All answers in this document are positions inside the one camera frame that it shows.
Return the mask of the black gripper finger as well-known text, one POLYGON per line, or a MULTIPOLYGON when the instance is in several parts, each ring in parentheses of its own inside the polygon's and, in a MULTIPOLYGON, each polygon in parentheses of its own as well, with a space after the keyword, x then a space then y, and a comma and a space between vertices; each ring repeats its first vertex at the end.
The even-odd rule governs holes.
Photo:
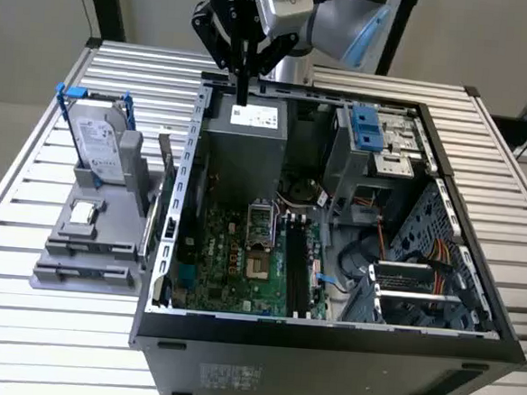
POLYGON ((298 43, 298 33, 284 34, 276 37, 259 52, 247 52, 247 60, 242 74, 241 105, 247 105, 250 79, 268 75, 298 43))
POLYGON ((191 25, 205 45, 209 55, 221 69, 227 69, 236 79, 236 104, 242 100, 244 74, 244 42, 234 29, 227 42, 215 25, 214 11, 209 2, 198 3, 194 9, 191 25))

